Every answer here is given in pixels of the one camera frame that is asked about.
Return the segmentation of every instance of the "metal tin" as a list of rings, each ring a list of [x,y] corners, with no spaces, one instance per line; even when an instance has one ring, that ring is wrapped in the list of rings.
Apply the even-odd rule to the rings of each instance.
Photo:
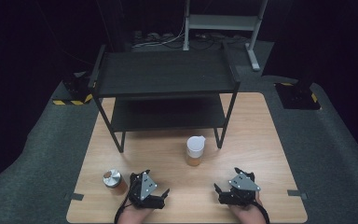
[[[127,190],[127,183],[118,170],[107,171],[103,175],[103,182],[114,194],[123,194]]]

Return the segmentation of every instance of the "black cable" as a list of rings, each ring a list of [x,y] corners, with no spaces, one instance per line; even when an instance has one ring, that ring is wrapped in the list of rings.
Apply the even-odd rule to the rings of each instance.
[[[51,33],[53,39],[54,39],[54,42],[55,42],[55,44],[56,44],[57,47],[58,47],[58,49],[59,49],[60,51],[62,51],[63,53],[65,53],[66,55],[68,55],[68,56],[70,56],[70,57],[72,57],[72,58],[74,58],[74,59],[76,59],[76,60],[78,60],[78,61],[80,61],[80,62],[82,62],[82,63],[94,65],[93,63],[89,63],[89,62],[87,62],[87,61],[85,61],[85,60],[82,60],[82,59],[80,59],[80,58],[77,58],[76,56],[74,56],[74,55],[72,55],[71,53],[67,52],[66,50],[64,50],[64,49],[60,46],[60,43],[58,42],[57,36],[54,34],[54,32],[53,32],[53,30],[52,30],[50,24],[48,23],[48,18],[46,17],[45,13],[43,12],[42,7],[39,5],[39,2],[38,2],[38,1],[36,1],[36,4],[37,4],[37,7],[38,7],[38,9],[39,9],[39,12],[42,14],[43,20],[45,21],[45,24],[46,24],[46,26],[48,27],[48,29],[49,29],[49,31],[50,31],[50,33]]]
[[[208,4],[206,5],[205,9],[202,10],[202,14],[204,14],[204,13],[206,12],[206,10],[207,10],[207,9],[209,8],[209,6],[211,5],[212,1],[213,1],[213,0],[210,0],[210,1],[208,2]]]
[[[227,43],[230,45],[230,44],[238,44],[238,43],[241,43],[241,42],[246,43],[246,41],[248,41],[248,38],[242,37],[242,38],[234,39],[232,42],[227,42]]]
[[[192,47],[191,45],[189,45],[190,46],[190,48],[191,49],[196,49],[196,50],[205,50],[205,49],[209,49],[209,48],[211,48],[216,42],[214,41],[214,39],[211,39],[212,40],[212,43],[208,46],[208,47],[206,47],[206,48],[203,48],[203,49],[197,49],[197,48],[194,48],[194,47]]]
[[[167,47],[169,49],[181,49],[183,47],[183,45],[179,46],[179,47],[172,47],[172,46],[169,46],[168,44],[163,44],[164,47]]]
[[[101,20],[103,20],[103,27],[105,28],[105,32],[106,32],[106,35],[107,35],[107,40],[108,40],[109,45],[110,45],[110,49],[111,49],[112,51],[115,51],[115,49],[113,48],[112,41],[111,41],[111,39],[110,39],[109,32],[108,32],[108,30],[107,30],[106,22],[104,21],[104,18],[103,18],[103,13],[101,12],[101,6],[100,6],[100,4],[99,4],[99,1],[98,1],[98,0],[95,0],[95,2],[97,3],[98,10],[100,11]]]

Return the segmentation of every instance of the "shelf leg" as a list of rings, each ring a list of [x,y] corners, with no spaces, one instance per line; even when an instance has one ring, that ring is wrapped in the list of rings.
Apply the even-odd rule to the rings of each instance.
[[[220,138],[219,138],[219,132],[217,131],[217,128],[213,128],[214,131],[214,137],[216,138],[216,144],[217,144],[217,148],[222,148],[222,144],[220,144]]]
[[[257,39],[258,31],[260,30],[261,21],[263,20],[264,12],[266,11],[268,1],[269,0],[263,0],[263,2],[261,3],[261,8],[260,8],[260,10],[258,12],[258,16],[257,16],[258,20],[256,21],[255,29],[252,32],[251,43],[246,44],[246,50],[248,51],[248,55],[249,55],[249,59],[252,64],[252,68],[256,72],[260,71],[260,66],[258,65],[257,59],[255,57],[255,52],[254,52],[255,41]]]
[[[111,126],[111,124],[109,122],[109,119],[108,119],[108,117],[106,116],[106,113],[103,110],[103,106],[102,106],[102,104],[100,102],[100,99],[97,98],[95,95],[92,95],[92,99],[94,99],[95,104],[97,105],[98,110],[100,111],[101,116],[103,117],[103,121],[105,122],[107,129],[109,130],[110,135],[112,135],[113,141],[115,142],[118,151],[120,153],[122,153],[124,151],[124,139],[125,139],[126,134],[125,133],[122,134],[122,136],[121,136],[121,145],[120,145],[120,143],[118,142],[117,137],[115,135],[115,132],[113,132],[113,128],[112,128],[112,126]]]
[[[234,108],[235,99],[237,98],[238,88],[239,88],[239,85],[236,87],[235,92],[232,93],[232,96],[231,96],[231,101],[229,103],[228,111],[227,111],[227,114],[226,114],[226,121],[225,121],[225,124],[223,126],[222,136],[220,137],[219,144],[217,144],[217,146],[219,148],[221,148],[223,146],[223,141],[225,140],[226,131],[227,131],[227,127],[228,127],[228,122],[229,122],[229,119],[231,117],[232,109]]]
[[[186,0],[186,14],[185,14],[185,42],[183,43],[183,50],[189,50],[188,35],[190,23],[190,0]]]

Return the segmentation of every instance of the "dark floor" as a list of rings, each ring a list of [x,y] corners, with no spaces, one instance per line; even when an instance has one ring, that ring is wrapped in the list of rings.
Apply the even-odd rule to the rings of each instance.
[[[272,46],[261,41],[255,45],[262,69]],[[164,46],[135,50],[161,49],[172,50]],[[358,223],[358,145],[324,90],[311,86],[321,110],[284,109],[273,83],[294,80],[253,72],[241,42],[230,45],[230,50],[241,75],[241,91],[262,92],[266,98],[298,189],[308,195],[303,201],[307,223]],[[97,114],[93,102],[46,102],[21,156],[0,174],[0,224],[67,223],[68,198]]]

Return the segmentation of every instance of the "black backdrop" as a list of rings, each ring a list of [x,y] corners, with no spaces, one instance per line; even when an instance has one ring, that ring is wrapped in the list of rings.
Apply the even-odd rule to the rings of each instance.
[[[263,75],[305,74],[315,76],[358,143],[358,0],[293,2]]]
[[[249,10],[256,14],[258,1],[247,1],[249,5],[240,0],[194,0],[192,8],[195,13]],[[65,76],[91,69],[102,43],[111,50],[125,50],[134,29],[178,32],[183,21],[179,6],[184,2],[0,0],[0,173],[19,157],[27,134]],[[327,27],[337,27],[333,34],[339,41],[332,46],[336,56],[321,58],[324,72],[316,82],[358,141],[358,1],[326,2],[269,1],[258,39],[276,41],[276,45],[265,74],[300,78],[307,55],[324,39],[317,24],[326,21]],[[302,13],[314,13],[319,19],[302,17]]]

